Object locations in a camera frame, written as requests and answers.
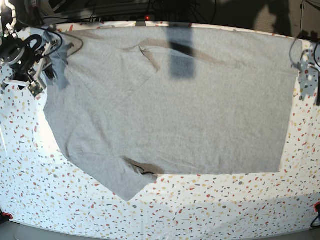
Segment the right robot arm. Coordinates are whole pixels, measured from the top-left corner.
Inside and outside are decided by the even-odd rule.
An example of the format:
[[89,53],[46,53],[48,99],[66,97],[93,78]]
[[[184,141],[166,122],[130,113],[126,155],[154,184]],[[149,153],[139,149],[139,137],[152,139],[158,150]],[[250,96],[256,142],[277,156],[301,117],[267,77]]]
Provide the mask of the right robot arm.
[[[8,66],[12,75],[3,79],[3,85],[25,87],[38,80],[41,72],[47,78],[54,78],[50,55],[58,51],[63,39],[59,33],[44,28],[43,21],[35,9],[30,13],[23,0],[2,0],[0,2],[0,65]],[[22,39],[18,32],[25,28],[42,30],[49,37],[58,39],[43,43],[43,37],[33,34]]]

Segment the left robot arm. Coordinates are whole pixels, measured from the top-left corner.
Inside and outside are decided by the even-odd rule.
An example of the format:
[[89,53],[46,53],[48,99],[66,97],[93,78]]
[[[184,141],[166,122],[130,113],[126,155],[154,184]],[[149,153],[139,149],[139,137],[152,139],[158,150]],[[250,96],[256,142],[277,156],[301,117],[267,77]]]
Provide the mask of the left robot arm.
[[318,80],[317,80],[317,99],[316,99],[316,106],[320,106],[320,64],[318,63],[317,60],[317,51],[320,48],[320,43],[317,42],[314,48],[314,54],[313,54],[313,59],[314,59],[314,63],[315,63],[315,69],[317,70],[318,73]]

